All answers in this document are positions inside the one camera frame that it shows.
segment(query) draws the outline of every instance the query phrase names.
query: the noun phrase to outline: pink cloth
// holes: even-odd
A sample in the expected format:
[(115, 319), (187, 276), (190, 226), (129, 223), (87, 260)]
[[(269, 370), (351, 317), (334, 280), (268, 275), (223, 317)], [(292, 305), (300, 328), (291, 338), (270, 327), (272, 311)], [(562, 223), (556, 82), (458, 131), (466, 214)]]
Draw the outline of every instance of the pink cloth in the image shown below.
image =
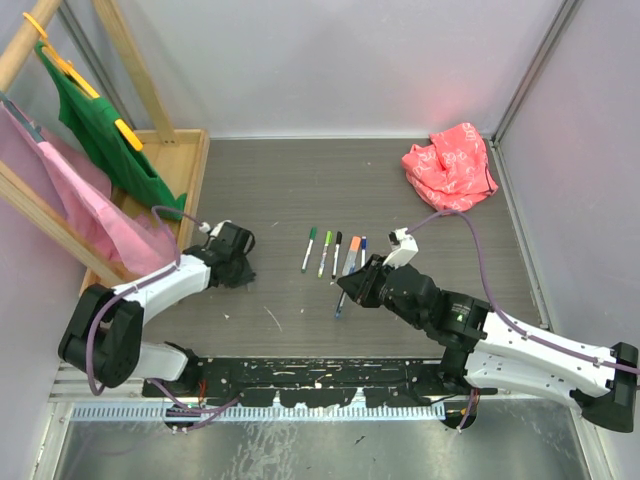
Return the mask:
[(465, 211), (498, 190), (473, 125), (462, 123), (430, 138), (432, 145), (413, 145), (402, 157), (407, 180), (425, 202), (436, 210)]
[[(2, 110), (10, 115), (4, 107)], [(46, 140), (36, 143), (25, 128), (13, 116), (13, 137), (16, 130), (20, 140), (31, 146), (39, 158), (21, 158), (21, 163), (34, 163), (31, 168), (31, 181), (35, 179), (33, 171), (40, 176), (44, 164), (45, 175), (58, 195), (57, 202), (48, 188), (39, 190), (46, 193), (47, 201), (61, 202), (64, 215), (69, 224), (89, 243), (94, 245), (109, 260), (122, 262), (127, 269), (139, 275), (147, 275), (174, 259), (173, 238), (168, 238), (161, 229), (153, 229), (147, 217), (141, 215), (132, 220), (110, 200), (111, 182), (82, 153), (74, 150), (63, 140), (44, 128), (40, 134)], [(3, 143), (7, 135), (2, 135)], [(36, 183), (46, 184), (44, 179)]]

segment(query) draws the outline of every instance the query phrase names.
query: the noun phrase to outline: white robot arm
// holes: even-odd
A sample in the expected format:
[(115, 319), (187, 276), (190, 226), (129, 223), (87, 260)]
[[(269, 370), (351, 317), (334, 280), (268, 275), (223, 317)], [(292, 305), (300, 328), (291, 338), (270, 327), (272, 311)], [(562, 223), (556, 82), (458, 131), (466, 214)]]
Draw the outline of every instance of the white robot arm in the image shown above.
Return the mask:
[(227, 220), (208, 235), (204, 245), (188, 248), (178, 262), (146, 277), (113, 289), (98, 284), (87, 288), (58, 347), (60, 358), (87, 372), (91, 349), (93, 377), (109, 388), (129, 377), (178, 380), (189, 352), (142, 342), (144, 325), (189, 295), (220, 285), (235, 288), (255, 277), (246, 259), (255, 245), (250, 231)]

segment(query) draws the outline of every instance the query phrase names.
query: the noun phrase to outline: wooden frame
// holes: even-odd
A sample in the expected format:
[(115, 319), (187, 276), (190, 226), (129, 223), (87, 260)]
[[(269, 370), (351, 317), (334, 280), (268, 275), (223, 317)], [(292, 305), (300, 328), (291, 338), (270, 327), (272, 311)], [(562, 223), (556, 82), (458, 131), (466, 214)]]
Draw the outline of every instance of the wooden frame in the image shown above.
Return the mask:
[[(209, 135), (206, 130), (175, 130), (173, 128), (116, 0), (92, 1), (155, 127), (155, 130), (136, 132), (144, 145), (143, 151), (172, 193), (175, 195), (187, 193), (185, 212), (195, 215), (209, 151)], [(37, 0), (30, 14), (43, 28), (46, 28), (60, 3), (61, 0)], [(25, 20), (0, 56), (0, 90), (6, 92), (9, 89), (39, 37), (38, 31)], [(0, 196), (87, 266), (83, 290), (96, 282), (113, 286), (138, 277), (121, 263), (108, 260), (86, 242), (2, 159), (0, 159)], [(132, 218), (140, 214), (151, 218), (149, 209), (140, 205), (125, 192), (115, 189), (111, 199)], [(186, 248), (191, 242), (193, 223), (183, 219), (180, 222), (167, 222), (167, 224), (173, 231), (180, 249)]]

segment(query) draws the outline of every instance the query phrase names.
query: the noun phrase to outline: marker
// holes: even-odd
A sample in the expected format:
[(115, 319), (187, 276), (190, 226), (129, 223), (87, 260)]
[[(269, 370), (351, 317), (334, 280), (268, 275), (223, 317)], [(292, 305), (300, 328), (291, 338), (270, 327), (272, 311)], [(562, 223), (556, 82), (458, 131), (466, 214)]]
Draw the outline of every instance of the marker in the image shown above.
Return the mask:
[(324, 248), (322, 249), (322, 260), (320, 260), (320, 268), (318, 269), (318, 278), (322, 278), (322, 271), (324, 270), (324, 262), (327, 259), (327, 250), (331, 245), (331, 230), (327, 232), (327, 236), (324, 239)]
[(313, 241), (316, 238), (316, 232), (318, 229), (313, 227), (311, 232), (309, 232), (309, 246), (307, 247), (307, 253), (304, 256), (304, 260), (302, 261), (302, 273), (307, 271), (307, 263), (309, 263), (309, 255), (311, 255), (311, 247), (313, 246)]
[(336, 251), (333, 252), (333, 270), (331, 271), (331, 278), (335, 279), (338, 273), (338, 255), (340, 252), (340, 244), (342, 243), (342, 232), (336, 234)]
[[(349, 273), (353, 273), (354, 270), (355, 270), (355, 266), (351, 267), (351, 270), (349, 271)], [(342, 307), (344, 306), (344, 300), (346, 298), (347, 298), (347, 293), (343, 290), (342, 293), (340, 294), (340, 298), (338, 299), (338, 306), (336, 307), (336, 314), (335, 314), (336, 318), (340, 318), (340, 314), (342, 313)]]
[(367, 262), (367, 237), (362, 237), (362, 262), (360, 267), (364, 267), (364, 264)]
[(351, 267), (356, 266), (356, 258), (358, 257), (358, 250), (360, 249), (360, 237), (353, 237), (351, 239), (351, 246), (349, 247), (349, 253), (344, 261), (344, 267), (342, 268), (342, 275), (349, 275), (351, 273)]
[[(353, 237), (351, 239), (351, 246), (349, 247), (349, 253), (344, 261), (344, 268), (342, 269), (342, 275), (349, 275), (356, 269), (356, 259), (358, 258), (358, 249), (360, 248), (360, 237)], [(338, 306), (336, 307), (335, 317), (340, 318), (342, 313), (342, 307), (344, 306), (345, 298), (347, 294), (343, 290), (338, 299)]]

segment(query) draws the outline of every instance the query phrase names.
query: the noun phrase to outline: green apron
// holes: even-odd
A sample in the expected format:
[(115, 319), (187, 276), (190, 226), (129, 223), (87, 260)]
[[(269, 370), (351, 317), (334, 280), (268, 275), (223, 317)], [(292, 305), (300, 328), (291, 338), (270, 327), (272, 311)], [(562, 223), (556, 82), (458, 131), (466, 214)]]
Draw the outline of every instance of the green apron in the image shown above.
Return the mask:
[[(115, 125), (120, 119), (118, 112), (104, 98), (92, 99), (42, 51), (44, 43), (38, 42), (35, 52), (51, 75), (60, 96), (59, 120), (74, 133), (87, 156), (102, 171), (111, 183), (126, 191), (143, 205), (154, 205), (184, 210), (187, 194), (177, 199), (167, 184), (147, 160), (146, 155), (136, 151), (122, 136)], [(165, 218), (179, 220), (181, 215), (158, 212)]]

